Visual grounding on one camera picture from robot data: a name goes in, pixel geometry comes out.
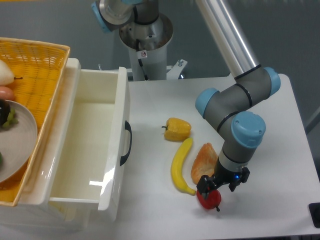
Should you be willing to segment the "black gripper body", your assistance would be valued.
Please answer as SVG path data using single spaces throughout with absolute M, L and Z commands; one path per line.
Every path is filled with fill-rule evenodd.
M 218 160 L 214 167 L 214 174 L 212 177 L 215 177 L 216 190 L 223 185 L 229 185 L 233 173 L 238 173 L 241 171 L 230 171 L 226 169 Z

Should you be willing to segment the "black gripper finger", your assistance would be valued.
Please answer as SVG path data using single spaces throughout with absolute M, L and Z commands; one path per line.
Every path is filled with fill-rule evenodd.
M 196 185 L 197 191 L 202 195 L 204 199 L 207 199 L 209 194 L 217 189 L 214 176 L 202 175 L 199 182 Z
M 246 183 L 249 175 L 250 171 L 247 167 L 243 167 L 241 169 L 241 172 L 234 172 L 228 185 L 230 191 L 234 192 L 236 187 L 238 187 L 241 183 Z

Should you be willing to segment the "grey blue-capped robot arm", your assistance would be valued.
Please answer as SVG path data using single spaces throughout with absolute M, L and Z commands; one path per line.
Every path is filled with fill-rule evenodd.
M 199 0 L 197 5 L 235 80 L 224 91 L 204 90 L 195 101 L 199 114 L 224 139 L 214 173 L 203 173 L 196 181 L 206 199 L 223 185 L 234 191 L 248 180 L 248 162 L 266 130 L 264 120 L 250 108 L 276 93 L 281 80 L 272 68 L 261 67 L 225 0 Z M 172 24 L 159 12 L 156 0 L 97 0 L 91 8 L 103 31 L 119 31 L 131 52 L 134 80 L 167 78 L 167 59 L 150 58 L 173 36 Z

